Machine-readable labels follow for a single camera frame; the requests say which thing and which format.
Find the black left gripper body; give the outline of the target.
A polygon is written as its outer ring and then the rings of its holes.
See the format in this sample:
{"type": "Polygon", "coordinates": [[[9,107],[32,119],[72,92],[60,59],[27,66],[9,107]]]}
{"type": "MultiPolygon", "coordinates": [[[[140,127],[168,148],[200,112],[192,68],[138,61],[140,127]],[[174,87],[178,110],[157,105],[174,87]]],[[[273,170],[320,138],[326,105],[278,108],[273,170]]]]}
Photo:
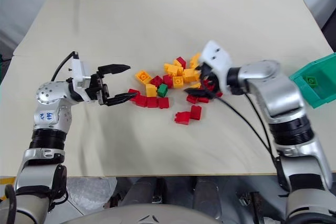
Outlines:
{"type": "Polygon", "coordinates": [[[89,87],[85,89],[86,94],[92,101],[98,101],[100,105],[107,105],[109,98],[108,87],[103,83],[104,75],[96,72],[91,75],[89,87]]]}

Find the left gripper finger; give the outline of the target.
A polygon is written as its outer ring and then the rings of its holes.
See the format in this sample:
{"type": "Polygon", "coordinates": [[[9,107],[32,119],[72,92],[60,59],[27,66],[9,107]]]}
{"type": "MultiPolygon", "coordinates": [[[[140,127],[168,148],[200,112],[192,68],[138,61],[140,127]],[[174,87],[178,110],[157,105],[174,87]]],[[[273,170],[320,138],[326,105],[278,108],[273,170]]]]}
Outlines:
{"type": "Polygon", "coordinates": [[[117,104],[125,103],[132,98],[135,98],[137,95],[137,92],[117,94],[113,98],[106,99],[106,106],[114,106],[117,104]]]}
{"type": "Polygon", "coordinates": [[[100,74],[118,74],[129,70],[131,67],[122,64],[110,64],[98,67],[98,72],[100,74]]]}

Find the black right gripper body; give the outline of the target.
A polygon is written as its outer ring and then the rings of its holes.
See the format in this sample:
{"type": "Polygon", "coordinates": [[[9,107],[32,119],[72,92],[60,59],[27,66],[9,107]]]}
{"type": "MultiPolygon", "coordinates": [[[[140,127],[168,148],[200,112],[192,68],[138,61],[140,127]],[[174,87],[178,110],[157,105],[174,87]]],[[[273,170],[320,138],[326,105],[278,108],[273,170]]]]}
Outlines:
{"type": "Polygon", "coordinates": [[[219,80],[212,72],[212,68],[208,66],[208,76],[206,78],[200,78],[201,87],[204,90],[209,90],[218,95],[216,98],[221,98],[223,93],[219,88],[219,80]]]}

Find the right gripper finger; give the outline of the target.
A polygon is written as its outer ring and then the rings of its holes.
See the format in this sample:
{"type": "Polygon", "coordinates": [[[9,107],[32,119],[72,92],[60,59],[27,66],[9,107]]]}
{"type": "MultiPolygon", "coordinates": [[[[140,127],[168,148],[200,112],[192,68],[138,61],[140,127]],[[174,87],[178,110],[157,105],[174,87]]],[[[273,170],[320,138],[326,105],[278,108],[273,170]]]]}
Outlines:
{"type": "Polygon", "coordinates": [[[196,88],[186,88],[184,90],[188,95],[192,95],[197,98],[208,98],[208,99],[215,99],[218,95],[214,92],[204,89],[196,89],[196,88]]]}
{"type": "Polygon", "coordinates": [[[206,63],[199,64],[195,70],[199,71],[200,78],[206,78],[208,76],[208,65],[206,63]]]}

